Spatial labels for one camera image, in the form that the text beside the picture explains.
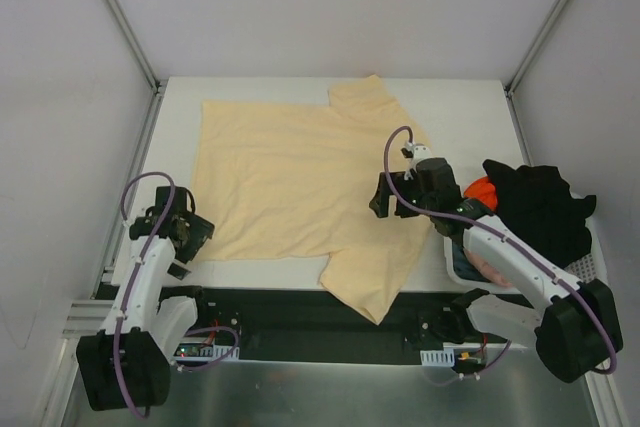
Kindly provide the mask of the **cream yellow t shirt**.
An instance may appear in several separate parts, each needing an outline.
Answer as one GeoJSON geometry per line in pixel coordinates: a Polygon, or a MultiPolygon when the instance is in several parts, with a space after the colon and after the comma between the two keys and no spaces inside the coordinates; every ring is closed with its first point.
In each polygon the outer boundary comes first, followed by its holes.
{"type": "Polygon", "coordinates": [[[418,263],[431,225],[370,209],[385,144],[411,119],[371,76],[332,86],[325,106],[206,100],[191,189],[215,226],[201,261],[324,256],[320,284],[380,323],[418,263]]]}

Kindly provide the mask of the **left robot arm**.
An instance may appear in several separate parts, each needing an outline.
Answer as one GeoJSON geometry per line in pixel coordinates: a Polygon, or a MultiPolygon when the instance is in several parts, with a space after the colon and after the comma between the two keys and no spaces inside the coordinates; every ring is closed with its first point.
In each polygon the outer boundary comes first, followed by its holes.
{"type": "Polygon", "coordinates": [[[187,188],[170,186],[157,188],[154,204],[129,227],[125,278],[98,332],[81,337],[76,348],[93,410],[132,407],[146,414],[166,401],[170,359],[181,336],[204,334],[212,314],[195,294],[163,298],[163,280],[188,276],[214,229],[197,215],[187,188]]]}

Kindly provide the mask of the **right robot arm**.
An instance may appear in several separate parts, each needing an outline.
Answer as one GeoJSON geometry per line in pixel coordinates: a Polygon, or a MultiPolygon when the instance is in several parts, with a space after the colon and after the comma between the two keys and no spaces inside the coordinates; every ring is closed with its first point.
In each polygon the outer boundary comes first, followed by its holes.
{"type": "Polygon", "coordinates": [[[445,159],[424,158],[399,172],[384,169],[369,207],[379,218],[428,217],[439,234],[487,261],[527,301],[518,305],[474,288],[433,323],[442,339],[462,343],[487,333],[527,346],[565,383],[588,372],[615,372],[623,339],[610,288],[544,259],[483,202],[463,197],[445,159]]]}

